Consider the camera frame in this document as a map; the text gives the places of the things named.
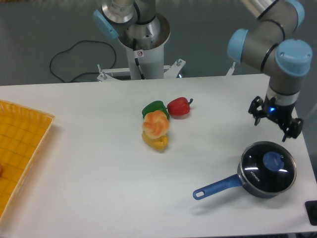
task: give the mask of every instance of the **green bell pepper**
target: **green bell pepper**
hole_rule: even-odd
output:
[[[166,106],[164,106],[164,103],[162,101],[155,101],[150,104],[148,104],[143,110],[142,115],[143,118],[146,114],[155,112],[156,110],[160,110],[166,114],[167,119],[169,120],[169,114],[166,110]]]

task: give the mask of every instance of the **red bell pepper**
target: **red bell pepper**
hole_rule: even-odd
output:
[[[167,110],[172,116],[183,116],[189,113],[189,105],[192,102],[193,99],[190,99],[190,101],[188,102],[187,99],[184,97],[176,98],[175,100],[167,104]]]

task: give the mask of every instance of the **blue pan handle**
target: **blue pan handle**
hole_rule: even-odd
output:
[[[196,200],[203,199],[215,193],[221,192],[227,188],[242,186],[242,182],[238,175],[232,175],[223,180],[210,184],[206,187],[202,187],[193,192],[193,197]]]

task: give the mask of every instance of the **gray floor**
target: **gray floor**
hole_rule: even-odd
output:
[[[127,67],[125,51],[117,41],[106,39],[95,26],[92,13],[102,0],[30,0],[0,3],[0,85],[60,83],[49,71],[52,57],[80,40],[105,41],[117,53],[115,68]],[[306,19],[294,33],[317,52],[317,0],[301,0]],[[227,44],[239,28],[253,29],[257,22],[240,0],[158,0],[157,11],[170,22],[171,36],[165,45],[165,64],[186,60],[186,77],[225,75],[233,61]],[[108,68],[114,60],[110,47],[86,43],[58,56],[53,71],[65,81]],[[304,137],[317,175],[317,57],[296,105],[305,120]],[[235,74],[258,73],[237,65]],[[80,81],[95,81],[85,76]]]

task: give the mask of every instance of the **plastic tray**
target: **plastic tray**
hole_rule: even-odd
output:
[[[53,120],[53,115],[0,100],[0,220]]]

